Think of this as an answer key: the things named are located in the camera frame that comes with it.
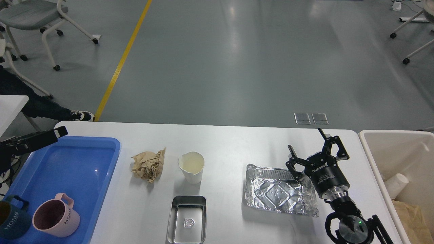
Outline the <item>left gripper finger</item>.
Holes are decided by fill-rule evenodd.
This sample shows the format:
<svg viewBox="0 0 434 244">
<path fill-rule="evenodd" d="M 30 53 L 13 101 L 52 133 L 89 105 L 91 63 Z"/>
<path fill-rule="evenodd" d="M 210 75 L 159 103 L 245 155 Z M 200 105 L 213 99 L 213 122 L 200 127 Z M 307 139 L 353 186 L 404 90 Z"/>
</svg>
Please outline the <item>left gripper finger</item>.
<svg viewBox="0 0 434 244">
<path fill-rule="evenodd" d="M 12 137 L 1 142 L 1 156 L 22 155 L 31 153 L 58 142 L 58 139 L 68 135 L 65 126 L 51 130 L 38 131 L 20 137 Z"/>
</svg>

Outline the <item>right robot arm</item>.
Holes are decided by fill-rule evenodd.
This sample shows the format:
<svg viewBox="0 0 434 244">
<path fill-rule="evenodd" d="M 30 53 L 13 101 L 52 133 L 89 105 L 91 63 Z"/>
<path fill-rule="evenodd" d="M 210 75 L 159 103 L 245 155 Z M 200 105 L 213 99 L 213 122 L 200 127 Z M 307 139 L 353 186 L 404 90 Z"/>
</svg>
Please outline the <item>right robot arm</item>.
<svg viewBox="0 0 434 244">
<path fill-rule="evenodd" d="M 310 180 L 319 198 L 332 208 L 324 223 L 327 236 L 336 244 L 370 244 L 374 237 L 382 244 L 392 244 L 378 216 L 364 219 L 348 195 L 350 184 L 338 161 L 349 159 L 349 155 L 340 137 L 325 134 L 320 128 L 319 133 L 324 139 L 321 151 L 301 159 L 288 145 L 290 156 L 285 165 L 296 181 Z"/>
</svg>

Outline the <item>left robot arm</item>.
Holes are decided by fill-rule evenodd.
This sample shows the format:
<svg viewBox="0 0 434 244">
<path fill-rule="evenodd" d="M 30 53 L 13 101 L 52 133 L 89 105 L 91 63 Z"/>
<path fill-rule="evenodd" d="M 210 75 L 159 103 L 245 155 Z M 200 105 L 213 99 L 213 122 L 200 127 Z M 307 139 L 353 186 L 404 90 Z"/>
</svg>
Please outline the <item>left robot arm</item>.
<svg viewBox="0 0 434 244">
<path fill-rule="evenodd" d="M 68 131 L 65 126 L 51 130 L 38 131 L 20 137 L 12 137 L 0 143 L 1 173 L 5 173 L 12 167 L 12 157 L 32 153 L 48 145 L 58 142 L 60 137 L 66 136 Z"/>
</svg>

